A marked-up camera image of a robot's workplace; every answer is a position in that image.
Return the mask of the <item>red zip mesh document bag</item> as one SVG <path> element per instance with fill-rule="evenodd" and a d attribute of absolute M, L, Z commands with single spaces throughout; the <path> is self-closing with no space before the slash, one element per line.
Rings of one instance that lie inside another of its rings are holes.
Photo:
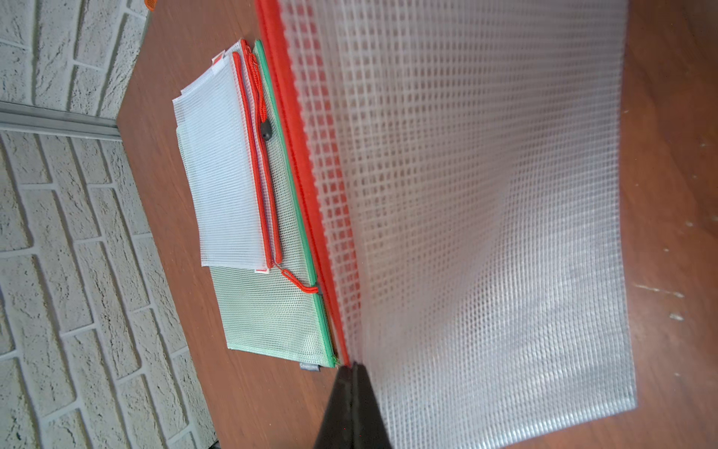
<path fill-rule="evenodd" d="M 396 448 L 632 410 L 624 1 L 261 1 L 327 293 Z"/>

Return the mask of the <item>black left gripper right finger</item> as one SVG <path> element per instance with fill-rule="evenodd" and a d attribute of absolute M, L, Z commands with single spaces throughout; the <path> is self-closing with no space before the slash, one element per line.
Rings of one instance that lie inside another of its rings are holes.
<path fill-rule="evenodd" d="M 391 449 L 381 411 L 364 365 L 352 368 L 352 447 Z"/>

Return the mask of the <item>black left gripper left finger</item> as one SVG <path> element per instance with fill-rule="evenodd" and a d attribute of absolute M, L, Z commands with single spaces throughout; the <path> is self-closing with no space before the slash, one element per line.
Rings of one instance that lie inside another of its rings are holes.
<path fill-rule="evenodd" d="M 353 371 L 344 366 L 338 370 L 314 449 L 353 447 L 352 402 Z"/>

